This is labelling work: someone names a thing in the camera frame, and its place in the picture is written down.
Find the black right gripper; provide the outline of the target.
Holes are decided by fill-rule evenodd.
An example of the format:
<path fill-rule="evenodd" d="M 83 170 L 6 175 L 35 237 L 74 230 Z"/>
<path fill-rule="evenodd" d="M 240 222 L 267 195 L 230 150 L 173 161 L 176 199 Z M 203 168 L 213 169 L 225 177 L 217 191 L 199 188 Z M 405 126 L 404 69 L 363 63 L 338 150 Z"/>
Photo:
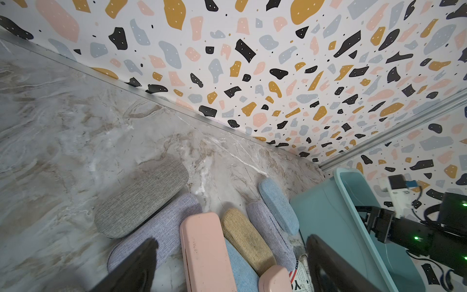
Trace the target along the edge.
<path fill-rule="evenodd" d="M 416 256 L 449 267 L 459 276 L 467 276 L 467 197 L 446 192 L 438 205 L 424 211 L 425 219 L 415 222 L 388 209 L 357 206 L 365 213 L 366 230 L 381 243 L 395 243 Z"/>

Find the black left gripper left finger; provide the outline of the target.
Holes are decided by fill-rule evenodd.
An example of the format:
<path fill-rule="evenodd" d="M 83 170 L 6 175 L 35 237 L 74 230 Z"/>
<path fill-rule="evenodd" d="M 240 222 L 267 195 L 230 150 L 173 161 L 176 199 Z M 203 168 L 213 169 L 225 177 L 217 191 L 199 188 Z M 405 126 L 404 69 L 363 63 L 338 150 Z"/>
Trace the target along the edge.
<path fill-rule="evenodd" d="M 149 292 L 156 270 L 158 247 L 154 238 L 145 240 L 91 292 Z"/>

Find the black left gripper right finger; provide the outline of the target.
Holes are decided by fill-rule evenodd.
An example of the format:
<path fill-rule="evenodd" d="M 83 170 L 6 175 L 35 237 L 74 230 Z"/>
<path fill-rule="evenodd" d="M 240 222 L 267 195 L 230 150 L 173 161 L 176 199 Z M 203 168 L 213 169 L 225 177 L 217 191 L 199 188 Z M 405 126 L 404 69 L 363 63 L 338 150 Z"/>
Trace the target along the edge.
<path fill-rule="evenodd" d="M 307 238 L 306 254 L 315 292 L 379 290 L 316 234 Z"/>

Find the small pink hard glasses case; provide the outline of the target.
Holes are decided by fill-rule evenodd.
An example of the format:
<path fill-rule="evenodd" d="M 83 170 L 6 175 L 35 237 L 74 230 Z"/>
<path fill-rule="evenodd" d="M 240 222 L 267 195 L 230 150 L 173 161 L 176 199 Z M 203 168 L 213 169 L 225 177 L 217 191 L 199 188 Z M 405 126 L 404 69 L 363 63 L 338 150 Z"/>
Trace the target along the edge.
<path fill-rule="evenodd" d="M 273 265 L 265 271 L 259 278 L 259 292 L 292 292 L 287 269 Z"/>

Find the tan fabric glasses case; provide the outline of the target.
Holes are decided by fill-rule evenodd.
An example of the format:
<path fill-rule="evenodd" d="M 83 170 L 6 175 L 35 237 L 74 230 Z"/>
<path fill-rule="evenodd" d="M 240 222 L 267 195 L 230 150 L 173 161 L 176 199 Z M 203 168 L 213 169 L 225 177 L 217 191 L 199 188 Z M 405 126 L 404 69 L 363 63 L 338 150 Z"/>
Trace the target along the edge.
<path fill-rule="evenodd" d="M 259 276 L 277 264 L 270 247 L 239 209 L 228 209 L 221 218 L 221 226 L 226 239 Z"/>

